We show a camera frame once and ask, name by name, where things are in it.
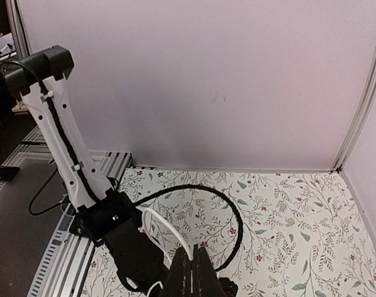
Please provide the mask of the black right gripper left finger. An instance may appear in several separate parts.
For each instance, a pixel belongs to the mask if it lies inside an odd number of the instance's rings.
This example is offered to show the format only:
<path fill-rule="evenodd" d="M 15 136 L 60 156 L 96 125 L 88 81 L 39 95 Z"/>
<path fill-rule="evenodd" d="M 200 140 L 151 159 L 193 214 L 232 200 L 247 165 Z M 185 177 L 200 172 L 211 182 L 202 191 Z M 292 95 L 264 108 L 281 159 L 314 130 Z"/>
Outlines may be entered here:
<path fill-rule="evenodd" d="M 186 250 L 179 247 L 176 250 L 166 281 L 163 284 L 163 296 L 191 296 L 191 268 Z"/>

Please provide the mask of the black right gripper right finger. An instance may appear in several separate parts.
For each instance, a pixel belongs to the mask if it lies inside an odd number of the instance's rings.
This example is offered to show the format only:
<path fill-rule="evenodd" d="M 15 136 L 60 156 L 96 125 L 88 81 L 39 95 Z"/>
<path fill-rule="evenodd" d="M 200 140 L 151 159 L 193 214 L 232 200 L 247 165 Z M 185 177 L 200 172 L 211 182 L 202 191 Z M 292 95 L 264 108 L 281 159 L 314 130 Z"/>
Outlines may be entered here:
<path fill-rule="evenodd" d="M 190 265 L 190 295 L 224 296 L 224 291 L 205 248 L 194 246 L 193 254 L 194 258 Z"/>

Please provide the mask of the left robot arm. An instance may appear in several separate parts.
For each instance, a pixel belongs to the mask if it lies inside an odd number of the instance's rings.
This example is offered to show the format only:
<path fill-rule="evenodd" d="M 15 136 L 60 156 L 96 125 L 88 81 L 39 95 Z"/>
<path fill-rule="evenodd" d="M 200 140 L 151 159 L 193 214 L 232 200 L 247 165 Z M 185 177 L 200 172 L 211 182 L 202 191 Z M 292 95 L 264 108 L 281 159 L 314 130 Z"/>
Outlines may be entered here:
<path fill-rule="evenodd" d="M 73 68 L 70 51 L 55 45 L 14 61 L 6 84 L 38 125 L 88 238 L 108 248 L 127 290 L 159 296 L 168 272 L 163 252 L 140 232 L 142 212 L 113 188 L 85 146 L 67 94 Z"/>

